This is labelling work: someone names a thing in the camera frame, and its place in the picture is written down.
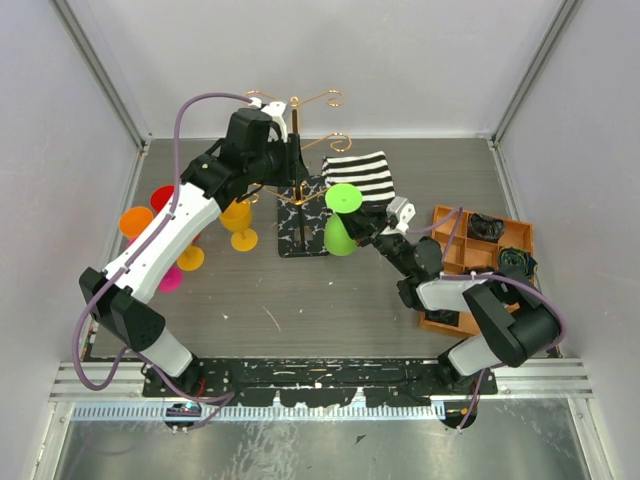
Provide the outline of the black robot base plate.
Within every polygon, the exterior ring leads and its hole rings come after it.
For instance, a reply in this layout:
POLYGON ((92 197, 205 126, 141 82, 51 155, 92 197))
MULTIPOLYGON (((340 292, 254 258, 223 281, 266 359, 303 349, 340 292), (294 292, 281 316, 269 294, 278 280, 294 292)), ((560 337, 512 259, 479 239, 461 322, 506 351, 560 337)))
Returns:
POLYGON ((233 395, 230 404, 293 408, 345 407, 361 394, 365 406, 428 406, 437 396, 498 393, 491 371, 456 382, 436 361, 416 358, 203 358, 186 391, 200 398, 233 395))

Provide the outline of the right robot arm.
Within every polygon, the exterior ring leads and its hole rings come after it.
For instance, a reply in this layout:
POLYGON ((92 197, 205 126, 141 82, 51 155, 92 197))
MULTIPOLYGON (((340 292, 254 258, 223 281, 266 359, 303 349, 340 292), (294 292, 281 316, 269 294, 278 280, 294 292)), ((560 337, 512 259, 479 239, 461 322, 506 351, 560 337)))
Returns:
POLYGON ((558 307, 519 271, 447 274, 444 248, 430 236, 409 240, 408 226, 390 205, 360 207, 338 218, 357 246, 372 246, 400 272, 397 289, 406 307, 469 313, 476 321, 477 335, 437 357, 436 375, 447 392, 462 393, 478 373, 519 367, 564 338, 565 319, 558 307))

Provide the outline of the green plastic wine glass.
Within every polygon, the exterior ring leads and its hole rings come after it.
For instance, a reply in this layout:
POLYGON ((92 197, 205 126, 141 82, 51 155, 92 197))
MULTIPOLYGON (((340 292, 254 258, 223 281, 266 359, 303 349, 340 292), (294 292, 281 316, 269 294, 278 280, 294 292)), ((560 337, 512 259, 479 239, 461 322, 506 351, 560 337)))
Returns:
POLYGON ((341 214, 356 212, 363 203, 362 193, 352 184, 335 184, 327 190, 325 203, 331 215, 325 225, 324 246, 332 255, 348 256, 356 250, 357 244, 349 236, 341 214))

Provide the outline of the gold wine glass rack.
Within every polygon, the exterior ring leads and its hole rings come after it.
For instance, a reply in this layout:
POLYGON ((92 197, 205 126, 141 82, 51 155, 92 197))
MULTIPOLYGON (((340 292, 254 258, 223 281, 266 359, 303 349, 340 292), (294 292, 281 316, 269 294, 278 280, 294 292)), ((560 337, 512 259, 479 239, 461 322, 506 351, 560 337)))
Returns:
MULTIPOLYGON (((286 102, 260 90, 245 93, 253 106, 269 112, 281 112, 288 133, 300 133, 300 108, 318 99, 324 100, 331 108, 341 107, 346 96, 343 92, 330 89, 307 99, 292 96, 286 102)), ((327 187, 319 175, 305 170, 294 176, 293 185, 278 187, 270 192, 277 199, 277 248, 282 258, 312 258, 328 254, 324 246, 324 233, 329 217, 324 203, 327 187)))

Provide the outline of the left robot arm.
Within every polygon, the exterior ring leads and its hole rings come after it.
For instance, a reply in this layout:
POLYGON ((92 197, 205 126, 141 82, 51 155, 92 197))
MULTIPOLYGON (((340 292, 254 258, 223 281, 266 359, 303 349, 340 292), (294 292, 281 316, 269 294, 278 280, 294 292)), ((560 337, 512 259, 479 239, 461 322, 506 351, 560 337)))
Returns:
POLYGON ((192 240, 252 184, 293 187, 308 172, 300 137, 287 129, 290 107, 271 102, 234 112, 226 135, 181 172, 168 203, 114 261, 87 268, 79 285, 87 303, 80 319, 94 319, 128 349, 155 365, 178 396, 200 386, 197 357, 169 331, 149 302, 192 240))

